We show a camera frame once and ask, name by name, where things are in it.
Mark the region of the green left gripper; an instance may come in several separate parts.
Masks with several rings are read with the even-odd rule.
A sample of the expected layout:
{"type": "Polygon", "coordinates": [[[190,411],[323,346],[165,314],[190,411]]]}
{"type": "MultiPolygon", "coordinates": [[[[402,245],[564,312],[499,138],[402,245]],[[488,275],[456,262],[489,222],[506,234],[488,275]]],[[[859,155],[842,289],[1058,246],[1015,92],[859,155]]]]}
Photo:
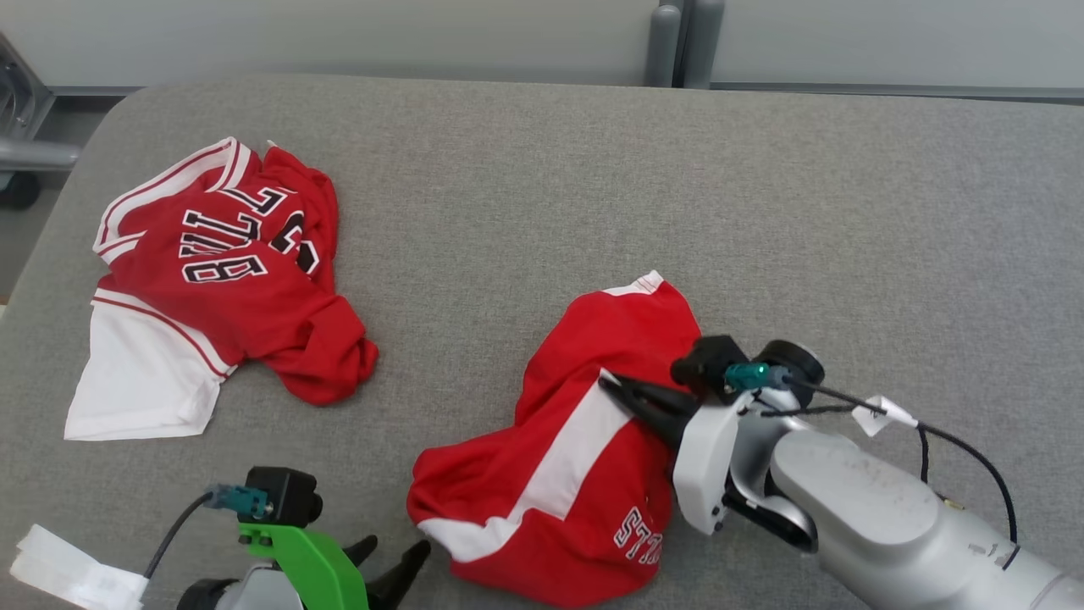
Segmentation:
{"type": "Polygon", "coordinates": [[[431,544],[420,541],[399,563],[364,584],[359,570],[376,551],[379,538],[367,535],[340,548],[328,535],[293,525],[240,524],[251,537],[251,555],[279,564],[257,564],[238,583],[241,609],[398,609],[431,544]]]}

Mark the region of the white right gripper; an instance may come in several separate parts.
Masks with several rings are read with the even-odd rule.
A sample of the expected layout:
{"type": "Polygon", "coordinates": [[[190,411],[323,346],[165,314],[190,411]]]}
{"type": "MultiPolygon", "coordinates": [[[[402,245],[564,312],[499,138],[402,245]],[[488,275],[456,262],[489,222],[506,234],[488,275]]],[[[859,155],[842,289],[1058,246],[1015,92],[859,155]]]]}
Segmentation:
{"type": "Polygon", "coordinates": [[[619,374],[603,374],[599,386],[644,421],[667,447],[678,449],[673,489],[681,514],[698,532],[715,534],[727,516],[724,498],[743,408],[752,399],[739,398],[730,406],[700,407],[696,395],[687,391],[619,374]]]}

